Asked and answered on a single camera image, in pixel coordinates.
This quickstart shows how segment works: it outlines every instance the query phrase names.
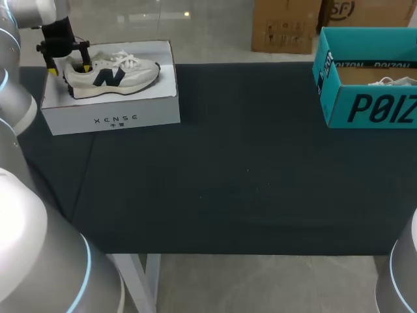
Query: cardboard box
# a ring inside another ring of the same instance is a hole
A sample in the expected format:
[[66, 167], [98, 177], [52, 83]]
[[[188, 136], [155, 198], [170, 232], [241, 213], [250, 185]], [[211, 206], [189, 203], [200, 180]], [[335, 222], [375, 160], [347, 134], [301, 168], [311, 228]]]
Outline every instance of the cardboard box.
[[[76, 100], [69, 95], [62, 77], [65, 59], [56, 59], [61, 75], [48, 74], [41, 105], [53, 135], [180, 122], [177, 77], [170, 43], [156, 40], [97, 44], [89, 48], [89, 53], [94, 56], [99, 51], [112, 54], [121, 50], [158, 62], [161, 66], [159, 78], [133, 95], [106, 94]], [[72, 56], [80, 58], [79, 52]]]
[[417, 0], [325, 0], [329, 27], [407, 27]]
[[311, 53], [321, 0], [255, 0], [252, 51]]
[[313, 65], [332, 128], [417, 128], [417, 85], [368, 85], [385, 76], [417, 79], [417, 29], [325, 27]]

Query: white sneaker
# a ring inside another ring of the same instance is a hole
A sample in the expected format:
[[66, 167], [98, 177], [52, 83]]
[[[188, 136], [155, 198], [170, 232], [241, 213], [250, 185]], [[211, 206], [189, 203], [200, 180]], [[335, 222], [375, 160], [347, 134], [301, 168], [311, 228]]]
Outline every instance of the white sneaker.
[[403, 78], [400, 78], [399, 80], [393, 80], [390, 77], [384, 77], [379, 82], [369, 83], [368, 85], [413, 86], [413, 85], [417, 85], [417, 80], [413, 80], [412, 78], [409, 78], [409, 77], [403, 77]]
[[138, 59], [124, 51], [113, 56], [100, 52], [91, 61], [92, 70], [83, 73], [81, 61], [71, 57], [66, 60], [64, 79], [75, 99], [97, 97], [105, 93], [131, 95], [148, 87], [160, 72], [158, 63]]

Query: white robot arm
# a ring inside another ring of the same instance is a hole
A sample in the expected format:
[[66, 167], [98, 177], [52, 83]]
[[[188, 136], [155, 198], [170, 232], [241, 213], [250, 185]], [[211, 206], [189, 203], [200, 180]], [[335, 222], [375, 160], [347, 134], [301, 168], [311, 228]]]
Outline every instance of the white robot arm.
[[45, 41], [36, 48], [47, 68], [58, 75], [53, 57], [80, 50], [89, 68], [89, 42], [76, 42], [68, 19], [67, 0], [0, 0], [0, 119], [21, 134], [36, 115], [36, 102], [19, 83], [20, 36], [18, 29], [41, 27]]
[[41, 25], [48, 57], [77, 49], [66, 0], [0, 0], [0, 312], [137, 313], [111, 260], [41, 200], [18, 144], [37, 111], [18, 28]]

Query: dark green tablecloth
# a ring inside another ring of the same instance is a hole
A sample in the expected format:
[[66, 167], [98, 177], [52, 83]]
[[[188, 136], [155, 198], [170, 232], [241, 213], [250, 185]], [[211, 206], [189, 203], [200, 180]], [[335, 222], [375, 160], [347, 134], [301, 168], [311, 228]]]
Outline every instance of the dark green tablecloth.
[[311, 67], [178, 65], [182, 124], [53, 137], [39, 115], [21, 145], [107, 253], [386, 254], [417, 130], [327, 128]]

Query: floor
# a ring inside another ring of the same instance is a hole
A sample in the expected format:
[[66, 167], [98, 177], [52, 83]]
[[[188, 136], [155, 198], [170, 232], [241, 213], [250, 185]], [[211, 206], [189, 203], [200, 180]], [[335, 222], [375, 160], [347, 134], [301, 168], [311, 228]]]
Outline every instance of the floor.
[[[253, 0], [70, 0], [76, 36], [92, 43], [171, 39], [177, 63], [312, 61], [250, 51]], [[417, 25], [417, 17], [412, 21]], [[25, 29], [22, 65], [44, 66]], [[159, 313], [376, 313], [371, 256], [163, 255]]]
[[[70, 0], [74, 34], [92, 43], [170, 39], [177, 63], [312, 61], [251, 52], [254, 0]], [[21, 31], [24, 66], [43, 66], [40, 30]]]
[[158, 313], [377, 313], [372, 257], [163, 255]]

